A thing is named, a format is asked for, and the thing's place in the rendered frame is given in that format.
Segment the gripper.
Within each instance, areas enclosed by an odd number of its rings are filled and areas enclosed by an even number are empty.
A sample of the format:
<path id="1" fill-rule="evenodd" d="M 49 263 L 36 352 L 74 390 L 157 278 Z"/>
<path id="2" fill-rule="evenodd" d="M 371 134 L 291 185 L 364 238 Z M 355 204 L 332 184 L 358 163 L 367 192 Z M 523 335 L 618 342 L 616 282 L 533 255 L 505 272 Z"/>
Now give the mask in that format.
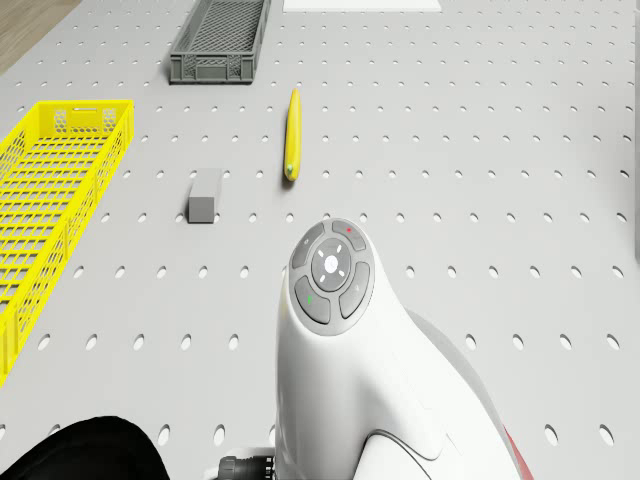
<path id="1" fill-rule="evenodd" d="M 219 462 L 217 480 L 275 480 L 275 456 L 225 456 Z"/>

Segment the black plate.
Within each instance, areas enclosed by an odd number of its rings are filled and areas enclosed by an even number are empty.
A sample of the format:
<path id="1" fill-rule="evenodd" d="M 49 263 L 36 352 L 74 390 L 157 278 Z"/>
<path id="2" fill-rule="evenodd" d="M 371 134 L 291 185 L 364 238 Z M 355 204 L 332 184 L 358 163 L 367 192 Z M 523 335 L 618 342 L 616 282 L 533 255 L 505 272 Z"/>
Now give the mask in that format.
<path id="1" fill-rule="evenodd" d="M 136 424 L 102 416 L 45 438 L 0 480 L 170 480 L 151 439 Z"/>

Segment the grey cube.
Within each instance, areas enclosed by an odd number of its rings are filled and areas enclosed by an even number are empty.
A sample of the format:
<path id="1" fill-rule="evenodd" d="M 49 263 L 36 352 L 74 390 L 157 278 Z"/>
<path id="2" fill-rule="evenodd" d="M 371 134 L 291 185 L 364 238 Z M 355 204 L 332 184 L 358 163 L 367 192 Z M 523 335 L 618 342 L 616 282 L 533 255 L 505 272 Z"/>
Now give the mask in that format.
<path id="1" fill-rule="evenodd" d="M 199 169 L 188 197 L 188 221 L 213 223 L 220 200 L 222 170 Z"/>

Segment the red plate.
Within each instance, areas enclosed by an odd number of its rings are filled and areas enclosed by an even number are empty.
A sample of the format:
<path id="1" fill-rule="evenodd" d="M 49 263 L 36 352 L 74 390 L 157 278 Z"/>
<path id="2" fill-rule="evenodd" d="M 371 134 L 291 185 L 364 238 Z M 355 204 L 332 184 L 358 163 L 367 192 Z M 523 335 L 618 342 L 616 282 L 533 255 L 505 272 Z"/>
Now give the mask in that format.
<path id="1" fill-rule="evenodd" d="M 534 477 L 528 467 L 528 465 L 526 464 L 526 461 L 524 460 L 523 456 L 521 455 L 520 451 L 518 450 L 513 438 L 511 437 L 511 435 L 509 434 L 509 432 L 507 431 L 505 426 L 501 427 L 503 433 L 504 433 L 504 438 L 505 438 L 505 445 L 509 451 L 509 454 L 512 457 L 513 463 L 515 465 L 515 468 L 517 470 L 517 473 L 520 477 L 521 480 L 534 480 Z"/>

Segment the banana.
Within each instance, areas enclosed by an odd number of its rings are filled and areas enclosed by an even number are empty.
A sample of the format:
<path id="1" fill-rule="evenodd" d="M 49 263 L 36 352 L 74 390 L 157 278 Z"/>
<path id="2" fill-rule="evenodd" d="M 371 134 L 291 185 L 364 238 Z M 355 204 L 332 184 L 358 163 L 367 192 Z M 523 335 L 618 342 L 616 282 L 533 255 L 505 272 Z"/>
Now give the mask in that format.
<path id="1" fill-rule="evenodd" d="M 302 113 L 300 92 L 297 88 L 292 91 L 289 108 L 287 112 L 285 152 L 284 152 L 284 175 L 285 178 L 294 182 L 300 171 L 302 146 Z"/>

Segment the yellow basket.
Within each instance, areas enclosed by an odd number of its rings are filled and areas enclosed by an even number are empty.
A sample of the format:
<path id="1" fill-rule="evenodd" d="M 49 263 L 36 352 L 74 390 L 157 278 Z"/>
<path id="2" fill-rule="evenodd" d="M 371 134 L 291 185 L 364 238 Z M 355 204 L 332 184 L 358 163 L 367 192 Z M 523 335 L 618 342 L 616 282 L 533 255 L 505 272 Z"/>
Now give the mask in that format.
<path id="1" fill-rule="evenodd" d="M 130 100 L 40 101 L 0 142 L 0 387 L 133 135 Z"/>

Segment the dark grey basket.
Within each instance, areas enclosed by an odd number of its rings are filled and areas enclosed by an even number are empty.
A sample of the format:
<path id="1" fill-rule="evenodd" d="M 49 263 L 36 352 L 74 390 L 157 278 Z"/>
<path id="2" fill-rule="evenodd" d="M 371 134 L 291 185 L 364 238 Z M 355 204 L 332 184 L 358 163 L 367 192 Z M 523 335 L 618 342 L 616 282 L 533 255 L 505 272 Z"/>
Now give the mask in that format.
<path id="1" fill-rule="evenodd" d="M 250 84 L 271 0 L 197 0 L 170 51 L 172 84 Z"/>

